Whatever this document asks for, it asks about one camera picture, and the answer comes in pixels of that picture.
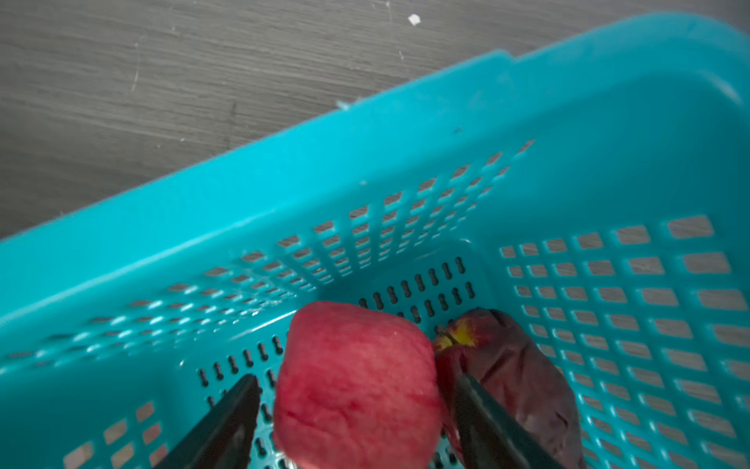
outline gray wooden floor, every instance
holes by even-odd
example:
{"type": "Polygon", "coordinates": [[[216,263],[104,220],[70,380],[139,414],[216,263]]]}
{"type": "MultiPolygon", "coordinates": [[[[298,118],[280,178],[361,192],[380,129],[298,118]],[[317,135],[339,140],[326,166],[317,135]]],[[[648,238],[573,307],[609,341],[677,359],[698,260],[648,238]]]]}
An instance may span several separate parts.
{"type": "Polygon", "coordinates": [[[663,10],[750,30],[747,0],[0,0],[0,238],[336,100],[663,10]]]}

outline wood grain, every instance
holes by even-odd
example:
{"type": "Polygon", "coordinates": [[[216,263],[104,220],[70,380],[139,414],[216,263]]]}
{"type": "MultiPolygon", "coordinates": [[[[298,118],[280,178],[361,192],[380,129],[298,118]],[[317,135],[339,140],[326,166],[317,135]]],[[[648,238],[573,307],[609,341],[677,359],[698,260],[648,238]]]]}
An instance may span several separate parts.
{"type": "Polygon", "coordinates": [[[336,100],[675,9],[750,29],[745,0],[3,0],[0,237],[336,100]]]}

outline basket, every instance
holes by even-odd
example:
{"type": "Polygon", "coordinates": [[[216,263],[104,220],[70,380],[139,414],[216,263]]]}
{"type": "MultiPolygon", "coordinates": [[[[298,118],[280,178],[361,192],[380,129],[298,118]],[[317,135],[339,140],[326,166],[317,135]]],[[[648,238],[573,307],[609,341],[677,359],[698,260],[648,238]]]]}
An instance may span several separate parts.
{"type": "MultiPolygon", "coordinates": [[[[750,40],[641,17],[498,52],[0,244],[3,467],[158,463],[316,299],[513,315],[591,467],[747,467],[750,40]]],[[[432,467],[457,467],[441,440],[432,467]]]]}

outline red apple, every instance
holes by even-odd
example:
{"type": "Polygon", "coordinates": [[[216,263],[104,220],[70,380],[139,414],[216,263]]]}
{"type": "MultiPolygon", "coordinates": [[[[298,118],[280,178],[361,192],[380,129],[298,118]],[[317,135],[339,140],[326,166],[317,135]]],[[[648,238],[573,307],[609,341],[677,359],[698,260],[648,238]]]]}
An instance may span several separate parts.
{"type": "Polygon", "coordinates": [[[477,308],[433,340],[448,406],[443,428],[462,459],[455,422],[456,378],[474,377],[566,469],[586,467],[575,395],[566,379],[509,315],[477,308]]]}
{"type": "Polygon", "coordinates": [[[274,432],[303,469],[423,469],[440,437],[429,339],[409,321],[315,302],[292,319],[274,432]]]}

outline white debris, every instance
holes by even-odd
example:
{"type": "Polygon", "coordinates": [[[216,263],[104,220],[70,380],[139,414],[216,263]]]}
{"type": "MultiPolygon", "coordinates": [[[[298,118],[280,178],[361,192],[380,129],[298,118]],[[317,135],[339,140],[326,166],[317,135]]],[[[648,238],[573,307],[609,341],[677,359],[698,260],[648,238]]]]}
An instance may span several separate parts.
{"type": "Polygon", "coordinates": [[[349,104],[349,103],[346,103],[346,102],[344,102],[344,101],[342,101],[342,100],[340,100],[340,99],[337,99],[337,100],[336,100],[336,106],[338,106],[338,108],[339,108],[340,110],[342,110],[342,111],[348,111],[348,110],[349,110],[349,108],[350,108],[350,107],[351,107],[352,105],[351,105],[351,104],[349,104]]]}

